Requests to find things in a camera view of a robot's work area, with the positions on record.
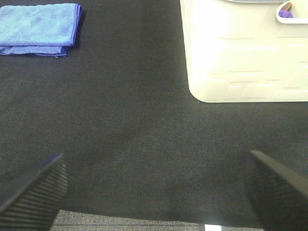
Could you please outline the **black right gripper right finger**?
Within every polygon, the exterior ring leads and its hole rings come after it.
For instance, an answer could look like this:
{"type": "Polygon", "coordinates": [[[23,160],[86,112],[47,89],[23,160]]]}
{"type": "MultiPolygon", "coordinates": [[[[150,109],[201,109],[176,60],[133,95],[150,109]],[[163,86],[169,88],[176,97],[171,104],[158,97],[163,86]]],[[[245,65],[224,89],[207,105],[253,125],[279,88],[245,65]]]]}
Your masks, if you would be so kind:
{"type": "Polygon", "coordinates": [[[308,179],[261,151],[246,154],[244,188],[265,231],[308,229],[308,179]]]}

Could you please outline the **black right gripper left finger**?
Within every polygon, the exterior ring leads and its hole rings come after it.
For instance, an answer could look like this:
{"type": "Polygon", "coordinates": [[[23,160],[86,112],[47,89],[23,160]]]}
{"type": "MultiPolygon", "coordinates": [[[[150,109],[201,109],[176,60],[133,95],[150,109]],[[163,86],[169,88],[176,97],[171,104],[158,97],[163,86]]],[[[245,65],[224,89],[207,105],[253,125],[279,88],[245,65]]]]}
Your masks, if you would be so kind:
{"type": "Polygon", "coordinates": [[[50,230],[67,191],[64,157],[53,155],[0,190],[0,229],[50,230]]]}

